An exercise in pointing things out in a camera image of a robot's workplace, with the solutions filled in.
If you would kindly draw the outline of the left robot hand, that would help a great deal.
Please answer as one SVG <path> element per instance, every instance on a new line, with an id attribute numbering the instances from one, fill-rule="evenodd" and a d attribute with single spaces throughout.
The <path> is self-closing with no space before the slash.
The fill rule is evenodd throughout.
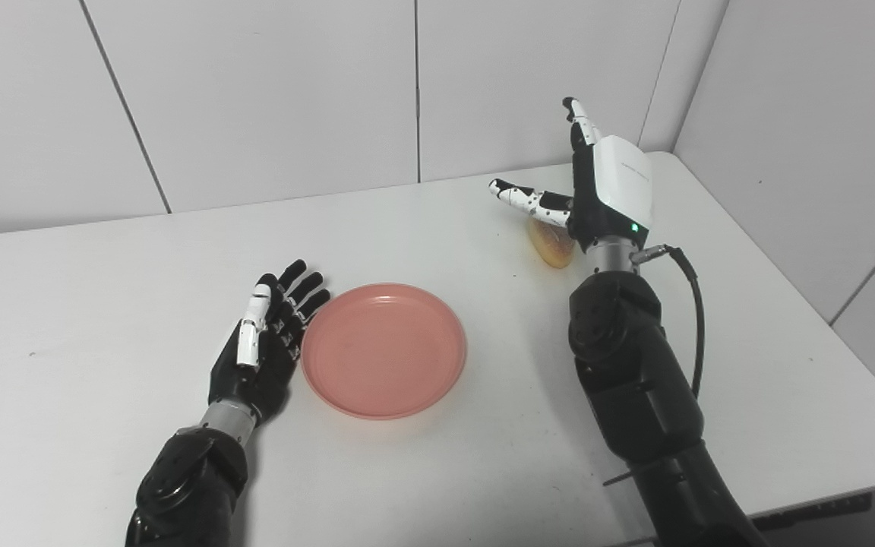
<path id="1" fill-rule="evenodd" d="M 254 426 L 281 411 L 301 360 L 309 324 L 331 294 L 320 271 L 305 260 L 281 276 L 265 273 L 254 285 L 246 312 L 233 327 L 210 373 L 208 402 L 246 408 Z"/>

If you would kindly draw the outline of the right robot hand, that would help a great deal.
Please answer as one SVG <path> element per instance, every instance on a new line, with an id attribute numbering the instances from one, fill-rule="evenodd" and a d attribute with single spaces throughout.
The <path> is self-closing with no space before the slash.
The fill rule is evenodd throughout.
<path id="1" fill-rule="evenodd" d="M 570 123 L 573 193 L 538 191 L 501 178 L 490 181 L 494 197 L 548 226 L 565 229 L 583 251 L 606 238 L 646 247 L 653 225 L 652 160 L 612 134 L 602 134 L 576 97 L 562 100 Z"/>

